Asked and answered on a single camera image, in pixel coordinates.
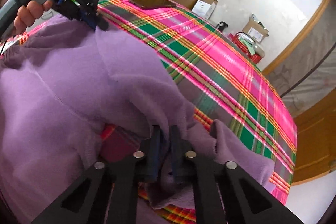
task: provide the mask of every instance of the purple fabric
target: purple fabric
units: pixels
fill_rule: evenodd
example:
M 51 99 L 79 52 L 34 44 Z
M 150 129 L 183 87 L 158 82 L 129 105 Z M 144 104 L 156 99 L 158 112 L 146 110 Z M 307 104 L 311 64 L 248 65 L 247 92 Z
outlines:
M 209 135 L 193 119 L 156 53 L 110 26 L 95 32 L 56 16 L 24 46 L 11 47 L 0 68 L 0 189 L 22 224 L 30 223 L 97 159 L 100 133 L 112 123 L 141 137 L 158 124 L 168 139 L 177 125 L 197 152 L 224 163 L 235 160 L 266 186 L 274 162 L 249 151 L 221 122 Z M 169 168 L 168 146 L 161 151 Z M 188 187 L 164 172 L 149 185 L 151 204 L 193 207 Z M 140 202 L 138 224 L 155 221 Z

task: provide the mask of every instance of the plaid bedsheet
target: plaid bedsheet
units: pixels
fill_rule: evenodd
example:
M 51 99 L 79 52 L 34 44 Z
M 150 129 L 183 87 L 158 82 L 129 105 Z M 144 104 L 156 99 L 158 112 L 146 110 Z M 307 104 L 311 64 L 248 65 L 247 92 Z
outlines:
M 205 128 L 219 119 L 248 149 L 274 160 L 272 194 L 285 204 L 295 164 L 296 126 L 258 68 L 212 25 L 180 5 L 145 11 L 128 0 L 108 0 L 99 10 L 110 23 L 157 51 Z M 102 138 L 114 130 L 108 127 Z M 147 197 L 141 189 L 139 195 Z M 157 213 L 170 222 L 195 223 L 194 210 L 168 206 Z

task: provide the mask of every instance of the metal pin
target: metal pin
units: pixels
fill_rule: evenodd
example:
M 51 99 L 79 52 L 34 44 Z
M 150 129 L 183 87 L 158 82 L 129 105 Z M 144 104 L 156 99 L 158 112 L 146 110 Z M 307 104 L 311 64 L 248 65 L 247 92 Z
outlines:
M 228 168 L 228 169 L 236 169 L 237 168 L 237 163 L 235 163 L 234 161 L 228 161 L 227 163 L 226 163 L 226 167 Z
M 136 152 L 133 153 L 133 157 L 138 158 L 138 159 L 142 158 L 144 156 L 145 156 L 145 153 L 142 152 L 142 151 L 136 151 Z
M 197 154 L 196 154 L 195 151 L 188 151 L 188 152 L 185 153 L 185 156 L 186 156 L 187 158 L 192 159 L 192 158 L 195 158 L 195 157 L 197 156 Z
M 101 161 L 97 161 L 94 165 L 93 165 L 96 169 L 103 169 L 105 168 L 105 164 Z

